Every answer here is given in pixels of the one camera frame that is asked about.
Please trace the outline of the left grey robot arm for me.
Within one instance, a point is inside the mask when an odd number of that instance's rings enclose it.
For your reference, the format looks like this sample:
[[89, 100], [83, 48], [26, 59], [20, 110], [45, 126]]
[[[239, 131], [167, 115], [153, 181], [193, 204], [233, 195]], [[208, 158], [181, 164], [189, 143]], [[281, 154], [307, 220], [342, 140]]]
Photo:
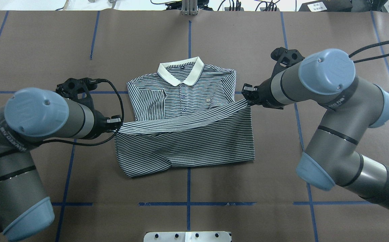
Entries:
[[43, 144], [63, 143], [83, 147], [103, 133], [114, 138], [124, 115], [105, 117], [95, 109], [90, 94], [107, 79], [69, 78], [55, 91], [35, 87], [15, 92], [0, 107], [0, 233], [10, 242], [29, 238], [50, 226], [55, 218], [31, 151]]

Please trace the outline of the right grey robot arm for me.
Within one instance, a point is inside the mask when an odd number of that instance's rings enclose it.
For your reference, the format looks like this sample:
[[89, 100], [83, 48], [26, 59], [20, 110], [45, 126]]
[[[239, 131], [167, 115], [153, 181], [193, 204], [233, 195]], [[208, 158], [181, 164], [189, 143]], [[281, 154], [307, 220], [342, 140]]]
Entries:
[[297, 175], [318, 189], [338, 185], [389, 210], [389, 166], [356, 152], [367, 129], [389, 120], [389, 93], [358, 77], [354, 61], [340, 49], [303, 57], [296, 49], [280, 47], [271, 58], [276, 61], [271, 77], [242, 88], [250, 106], [283, 109], [313, 100], [326, 109]]

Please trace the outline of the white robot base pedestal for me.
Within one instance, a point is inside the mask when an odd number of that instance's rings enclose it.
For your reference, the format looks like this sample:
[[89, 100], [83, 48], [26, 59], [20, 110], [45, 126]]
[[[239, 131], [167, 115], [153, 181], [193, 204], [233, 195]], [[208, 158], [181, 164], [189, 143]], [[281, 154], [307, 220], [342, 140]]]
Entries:
[[148, 232], [144, 242], [231, 242], [232, 234], [227, 231], [179, 231]]

